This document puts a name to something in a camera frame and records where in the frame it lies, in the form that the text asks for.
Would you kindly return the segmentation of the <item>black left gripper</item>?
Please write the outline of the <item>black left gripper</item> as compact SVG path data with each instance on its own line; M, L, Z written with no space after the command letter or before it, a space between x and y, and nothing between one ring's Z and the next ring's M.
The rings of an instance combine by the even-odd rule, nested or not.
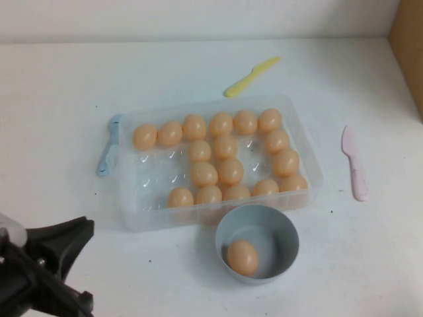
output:
M28 229L26 251L30 258L13 244L2 247L1 315L22 316L33 308L52 316L93 317L93 295L84 291L77 296L55 275L69 273L94 231L93 220L79 217ZM36 262L44 260L47 270L31 258Z

